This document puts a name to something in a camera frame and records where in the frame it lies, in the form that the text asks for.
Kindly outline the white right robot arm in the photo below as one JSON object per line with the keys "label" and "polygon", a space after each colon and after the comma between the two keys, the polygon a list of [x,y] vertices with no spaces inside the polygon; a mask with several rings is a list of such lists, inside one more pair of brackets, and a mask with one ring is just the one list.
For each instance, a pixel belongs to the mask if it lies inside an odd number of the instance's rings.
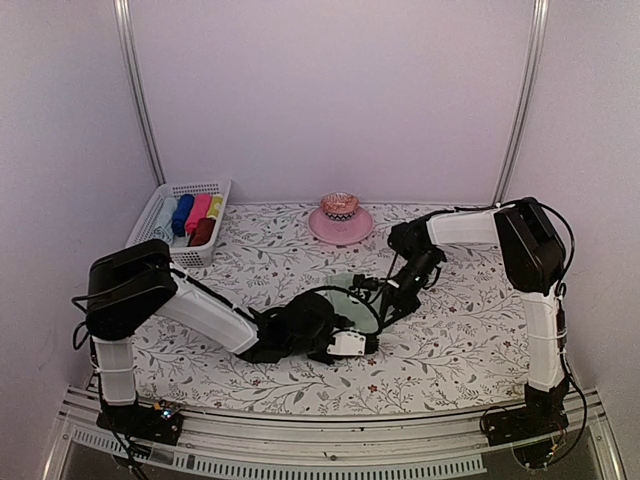
{"label": "white right robot arm", "polygon": [[395,225],[387,243],[405,264],[381,288],[379,329],[420,307],[418,294],[436,282],[444,247],[496,245],[505,275],[524,307],[530,357],[527,390],[551,394],[563,387],[566,327],[561,302],[574,248],[562,242],[549,218],[553,212],[525,197],[490,207],[439,210]]}

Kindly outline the dark red towel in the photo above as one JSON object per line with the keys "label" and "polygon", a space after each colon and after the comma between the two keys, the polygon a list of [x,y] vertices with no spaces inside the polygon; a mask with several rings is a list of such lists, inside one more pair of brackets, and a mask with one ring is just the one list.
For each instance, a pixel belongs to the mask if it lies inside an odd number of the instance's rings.
{"label": "dark red towel", "polygon": [[188,246],[199,247],[206,245],[212,237],[215,225],[216,220],[214,218],[201,218],[191,234]]}

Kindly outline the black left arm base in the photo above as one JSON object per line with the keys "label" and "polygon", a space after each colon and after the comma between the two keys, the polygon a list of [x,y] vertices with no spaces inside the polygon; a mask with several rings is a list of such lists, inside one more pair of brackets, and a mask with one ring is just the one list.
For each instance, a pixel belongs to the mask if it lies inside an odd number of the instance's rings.
{"label": "black left arm base", "polygon": [[129,405],[111,405],[100,398],[96,425],[126,438],[176,446],[183,422],[178,410],[164,403],[150,406],[135,400]]}

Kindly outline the green panda towel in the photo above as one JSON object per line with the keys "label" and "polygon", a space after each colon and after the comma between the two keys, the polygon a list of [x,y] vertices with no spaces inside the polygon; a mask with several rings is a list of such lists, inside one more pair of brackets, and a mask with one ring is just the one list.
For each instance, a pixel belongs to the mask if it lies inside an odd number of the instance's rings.
{"label": "green panda towel", "polygon": [[[353,273],[339,273],[329,275],[325,278],[326,286],[339,287],[348,290],[354,295],[362,298],[375,311],[379,310],[379,291],[352,291],[348,287],[351,285]],[[364,334],[373,334],[378,331],[378,321],[374,314],[362,302],[341,291],[329,290],[324,293],[332,304],[335,313],[346,317],[353,323],[352,330]]]}

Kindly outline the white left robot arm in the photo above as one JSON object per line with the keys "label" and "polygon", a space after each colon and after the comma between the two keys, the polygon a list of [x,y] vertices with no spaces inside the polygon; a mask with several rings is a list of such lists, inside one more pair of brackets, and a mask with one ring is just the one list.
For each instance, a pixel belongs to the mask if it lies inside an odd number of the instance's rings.
{"label": "white left robot arm", "polygon": [[242,309],[175,264],[167,244],[149,240],[96,260],[87,294],[71,302],[85,316],[111,419],[126,433],[138,434],[149,415],[137,403],[132,338],[147,320],[161,316],[179,322],[253,364],[292,355],[332,364],[375,352],[376,334],[359,332],[338,314],[325,296],[330,290],[313,288],[263,312]]}

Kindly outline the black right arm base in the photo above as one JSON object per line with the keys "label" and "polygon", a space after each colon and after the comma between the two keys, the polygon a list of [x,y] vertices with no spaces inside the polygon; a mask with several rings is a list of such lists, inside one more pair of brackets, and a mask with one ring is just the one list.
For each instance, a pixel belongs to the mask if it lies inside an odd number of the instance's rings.
{"label": "black right arm base", "polygon": [[548,467],[559,449],[569,421],[564,410],[564,398],[569,382],[563,380],[549,392],[525,386],[525,404],[519,408],[491,407],[480,418],[479,428],[490,446],[531,440],[546,435],[545,440],[516,447],[513,450],[518,463],[530,470]]}

